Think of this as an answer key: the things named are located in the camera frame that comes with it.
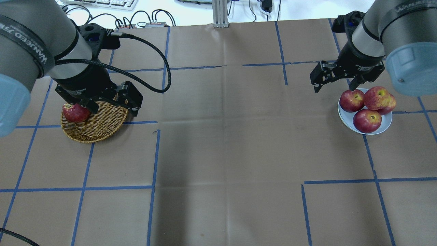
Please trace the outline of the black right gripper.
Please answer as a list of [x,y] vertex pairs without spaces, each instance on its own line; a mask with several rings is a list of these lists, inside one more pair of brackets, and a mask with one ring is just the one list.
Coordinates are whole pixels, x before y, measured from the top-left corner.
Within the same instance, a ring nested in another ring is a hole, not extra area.
[[364,12],[353,11],[333,21],[332,32],[345,33],[348,40],[336,62],[319,61],[310,73],[315,93],[326,84],[350,78],[349,89],[354,91],[359,85],[377,80],[385,70],[384,47],[366,27],[364,18]]

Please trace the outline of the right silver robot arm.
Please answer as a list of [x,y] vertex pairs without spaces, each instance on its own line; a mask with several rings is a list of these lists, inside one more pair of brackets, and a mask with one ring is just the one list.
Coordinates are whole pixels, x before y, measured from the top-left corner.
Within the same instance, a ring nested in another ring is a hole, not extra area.
[[332,31],[348,40],[335,62],[320,61],[310,73],[314,91],[340,79],[353,91],[387,71],[398,93],[435,95],[436,25],[435,0],[376,0],[366,13],[338,16]]

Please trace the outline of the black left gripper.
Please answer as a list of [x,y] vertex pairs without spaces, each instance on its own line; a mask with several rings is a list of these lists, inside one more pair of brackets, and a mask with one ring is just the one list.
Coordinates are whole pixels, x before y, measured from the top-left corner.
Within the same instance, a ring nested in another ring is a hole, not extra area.
[[70,104],[80,104],[91,114],[97,114],[98,101],[128,109],[138,116],[143,95],[136,86],[125,81],[117,85],[111,81],[108,69],[100,66],[98,55],[102,49],[120,47],[112,30],[95,23],[75,26],[75,37],[70,46],[55,56],[56,92]]

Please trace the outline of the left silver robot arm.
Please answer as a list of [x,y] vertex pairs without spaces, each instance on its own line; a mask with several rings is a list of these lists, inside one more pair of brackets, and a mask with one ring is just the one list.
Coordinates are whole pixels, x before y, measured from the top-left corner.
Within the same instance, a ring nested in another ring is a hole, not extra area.
[[98,112],[97,101],[137,116],[143,96],[131,82],[113,83],[98,55],[120,47],[117,33],[77,26],[53,0],[1,1],[1,136],[11,134],[31,101],[37,79],[50,76],[67,103]]

